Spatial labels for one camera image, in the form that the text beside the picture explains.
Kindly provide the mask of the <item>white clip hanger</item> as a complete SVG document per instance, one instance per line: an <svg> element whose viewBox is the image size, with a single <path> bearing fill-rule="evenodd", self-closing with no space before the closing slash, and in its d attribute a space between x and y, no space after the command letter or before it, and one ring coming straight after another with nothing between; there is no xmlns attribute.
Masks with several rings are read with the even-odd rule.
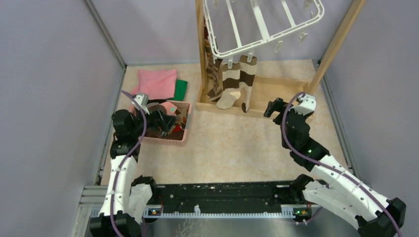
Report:
<svg viewBox="0 0 419 237"><path fill-rule="evenodd" d="M251 0L250 4L251 4L251 9L253 12L253 15L255 17L256 20L256 24L257 24L257 28L260 32L261 35L261 39L248 43L248 44L243 44L241 41L241 36L240 33L238 31L238 26L237 26L237 21L235 18L235 15L233 13L233 9L232 9L232 1L231 0L227 0L226 1L226 7L228 10L228 14L229 14L229 18L230 18L230 22L232 25L232 29L233 29L233 34L234 34L234 39L236 42L236 47L222 52L219 50L219 47L216 43L216 35L214 33L214 29L213 29L213 24L212 24L212 19L210 16L210 9L208 7L208 2L206 0L201 1L202 4L202 10L203 10L203 16L204 16L204 23L206 25L207 31L208 31L208 40L209 40L209 44L210 44L210 50L211 53L213 55L213 58L216 59L228 59L228 66L231 67L231 65L233 64L233 58L236 55L241 55L244 53L248 54L247 57L247 61L250 62L251 59L254 56L254 51L256 48L259 48L263 45L275 42L275 47L274 47L274 51L275 52L279 52L282 44L284 43L283 39L286 37L289 37L291 35L294 35L296 33L298 33L298 42L303 42L305 41L305 39L308 36L308 32L307 29L311 28L312 26L314 26L316 23L318 23L319 21L321 21L321 19L324 17L325 14L325 8L324 5L322 3L322 1L320 0L306 0L304 2L304 9L307 9L308 7L310 7L311 5L315 6L316 8L316 12L310 12L310 19L306 20L300 24L297 24L293 18L293 15L289 9L289 6L287 4L287 2L285 0L280 1L280 3L282 4L282 7L284 9L286 18L290 24L290 27L286 28L283 31L280 31L278 33L275 34L270 34L268 29L267 29L267 25L266 25L266 21L263 17L263 14L261 12L260 9L260 5L259 5L259 1L257 0Z"/></svg>

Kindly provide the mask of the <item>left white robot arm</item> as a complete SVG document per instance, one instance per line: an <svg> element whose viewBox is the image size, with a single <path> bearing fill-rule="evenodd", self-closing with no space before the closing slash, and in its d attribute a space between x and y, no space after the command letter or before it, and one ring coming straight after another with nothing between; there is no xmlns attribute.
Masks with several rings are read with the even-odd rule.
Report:
<svg viewBox="0 0 419 237"><path fill-rule="evenodd" d="M148 130L168 132L177 117L160 109L136 114L126 109L112 114L110 180L103 205L97 217L91 219L89 230L94 237L140 237L143 214L147 204L158 199L155 180L151 176L134 177L140 144Z"/></svg>

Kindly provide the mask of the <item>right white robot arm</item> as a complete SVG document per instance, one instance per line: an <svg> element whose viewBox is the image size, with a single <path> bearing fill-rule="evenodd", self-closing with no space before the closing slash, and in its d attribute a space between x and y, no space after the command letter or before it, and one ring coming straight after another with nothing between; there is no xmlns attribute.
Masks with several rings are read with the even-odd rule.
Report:
<svg viewBox="0 0 419 237"><path fill-rule="evenodd" d="M296 106L281 98L270 101L264 112L281 128L281 142L290 157L309 173L301 174L290 184L290 198L295 203L314 203L330 211L355 228L362 237L400 237L406 204L399 198L387 198L349 172L319 142L310 137L307 119L316 108L315 97L294 97Z"/></svg>

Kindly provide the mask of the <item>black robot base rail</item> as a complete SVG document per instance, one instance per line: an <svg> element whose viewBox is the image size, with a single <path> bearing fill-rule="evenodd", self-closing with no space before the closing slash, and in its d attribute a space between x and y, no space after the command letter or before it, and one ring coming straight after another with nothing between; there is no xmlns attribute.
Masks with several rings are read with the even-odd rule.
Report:
<svg viewBox="0 0 419 237"><path fill-rule="evenodd" d="M297 195L289 181L158 185L143 217L245 219L285 218L305 222L311 205Z"/></svg>

